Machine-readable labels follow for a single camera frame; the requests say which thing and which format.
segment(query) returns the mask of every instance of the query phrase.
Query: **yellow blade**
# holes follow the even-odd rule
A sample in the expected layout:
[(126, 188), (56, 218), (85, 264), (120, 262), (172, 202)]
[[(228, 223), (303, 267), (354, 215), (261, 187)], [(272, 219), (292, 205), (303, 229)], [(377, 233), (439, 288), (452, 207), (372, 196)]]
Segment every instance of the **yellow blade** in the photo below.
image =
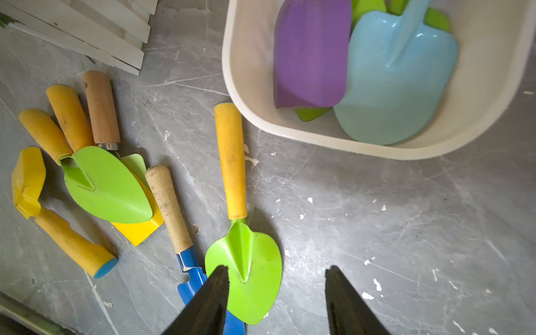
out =
[(47, 172), (43, 155), (38, 147), (32, 146), (20, 152), (17, 165), (11, 174), (13, 204), (26, 219), (41, 211), (39, 196)]
[(132, 174), (142, 187), (143, 192), (147, 196), (147, 200), (149, 200), (149, 204), (153, 210), (153, 217), (149, 221), (140, 222), (138, 224), (118, 224), (115, 222), (111, 222), (111, 224), (114, 225), (114, 227), (117, 228), (117, 230), (119, 230), (123, 235), (125, 235), (125, 237), (135, 247), (137, 247), (164, 223), (164, 219), (162, 217), (162, 213), (160, 213), (157, 201), (154, 199), (151, 190), (145, 186), (144, 182), (140, 180), (138, 176), (136, 176), (134, 173)]

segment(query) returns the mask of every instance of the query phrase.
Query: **yellow rubber handle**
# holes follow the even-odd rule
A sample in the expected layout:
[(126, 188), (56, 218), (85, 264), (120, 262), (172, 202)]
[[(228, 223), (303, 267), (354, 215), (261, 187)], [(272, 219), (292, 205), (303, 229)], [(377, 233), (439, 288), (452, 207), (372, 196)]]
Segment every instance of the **yellow rubber handle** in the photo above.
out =
[(227, 211), (231, 220), (248, 216), (245, 203), (245, 161), (242, 115), (233, 103), (214, 107), (216, 133), (224, 177)]
[(93, 145), (90, 124), (75, 89), (67, 85), (52, 85), (47, 89), (47, 96), (72, 150), (77, 152)]
[(62, 131), (52, 118), (41, 109), (25, 109), (19, 114), (19, 121), (33, 139), (59, 164), (59, 160), (72, 155)]
[(72, 230), (69, 223), (54, 211), (41, 207), (41, 212), (34, 219), (54, 242), (92, 277), (103, 265), (115, 258), (102, 246), (91, 243)]

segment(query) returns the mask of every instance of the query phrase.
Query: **white wooden slat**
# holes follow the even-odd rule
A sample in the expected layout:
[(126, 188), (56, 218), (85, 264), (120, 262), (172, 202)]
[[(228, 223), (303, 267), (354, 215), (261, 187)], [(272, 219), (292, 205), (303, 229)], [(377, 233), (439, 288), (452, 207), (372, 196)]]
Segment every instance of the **white wooden slat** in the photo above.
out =
[(87, 55), (104, 64), (115, 66), (133, 75), (139, 75), (139, 70), (112, 57), (106, 52), (95, 48), (94, 46), (81, 41), (80, 39), (59, 30), (46, 22), (37, 19), (28, 13), (15, 8), (14, 6), (0, 0), (0, 12), (19, 20), (22, 24), (11, 24), (14, 28), (40, 37), (46, 41), (58, 45), (59, 47), (76, 51), (80, 54)]
[(134, 12), (140, 19), (143, 20), (145, 23), (149, 23), (149, 19), (151, 18), (151, 14), (147, 12), (143, 7), (141, 7), (137, 2), (133, 2), (130, 4), (130, 10)]
[(147, 43), (151, 28), (136, 14), (117, 0), (81, 0), (126, 32)]
[(157, 11), (158, 0), (133, 0), (137, 2), (143, 9), (154, 15)]
[(144, 53), (59, 0), (4, 0), (46, 23), (134, 66), (142, 67)]

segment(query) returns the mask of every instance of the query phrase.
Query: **purple trowel blade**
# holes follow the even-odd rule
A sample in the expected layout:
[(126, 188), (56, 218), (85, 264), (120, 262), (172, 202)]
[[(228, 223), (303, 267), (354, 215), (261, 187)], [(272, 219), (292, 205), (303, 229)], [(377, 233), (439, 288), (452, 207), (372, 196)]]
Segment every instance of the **purple trowel blade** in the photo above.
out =
[(286, 0), (274, 36), (276, 107), (331, 107), (346, 90), (351, 0)]

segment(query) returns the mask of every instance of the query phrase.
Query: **tool handle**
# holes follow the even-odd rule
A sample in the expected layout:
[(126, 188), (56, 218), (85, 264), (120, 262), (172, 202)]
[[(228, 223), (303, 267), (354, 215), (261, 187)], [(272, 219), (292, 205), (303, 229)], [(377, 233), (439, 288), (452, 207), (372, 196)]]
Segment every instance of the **tool handle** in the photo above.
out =
[(90, 124), (75, 89), (67, 85), (52, 85), (47, 89), (47, 96), (71, 149), (77, 152), (93, 145)]
[(410, 0), (395, 28), (387, 66), (394, 64), (404, 52), (415, 32), (422, 25), (431, 0)]
[(233, 103), (214, 107), (216, 133), (224, 177), (227, 211), (231, 220), (248, 216), (245, 202), (245, 161), (242, 115)]
[(147, 170), (145, 179), (147, 179), (147, 183), (149, 183), (149, 187), (154, 194), (154, 199), (156, 199), (158, 208), (162, 213), (175, 253), (180, 254), (191, 247), (193, 242), (184, 223), (181, 208), (178, 205), (171, 173), (167, 167), (157, 165)]
[(95, 278), (102, 277), (110, 271), (117, 259), (100, 245), (93, 244), (75, 232), (65, 219), (56, 212), (41, 207), (41, 212), (34, 218), (54, 242), (69, 257)]
[(117, 146), (121, 137), (110, 79), (100, 71), (87, 71), (84, 74), (84, 84), (93, 140), (97, 145)]
[(56, 164), (59, 160), (72, 155), (72, 150), (65, 135), (52, 118), (41, 109), (25, 109), (19, 114), (19, 121), (33, 139), (45, 150)]

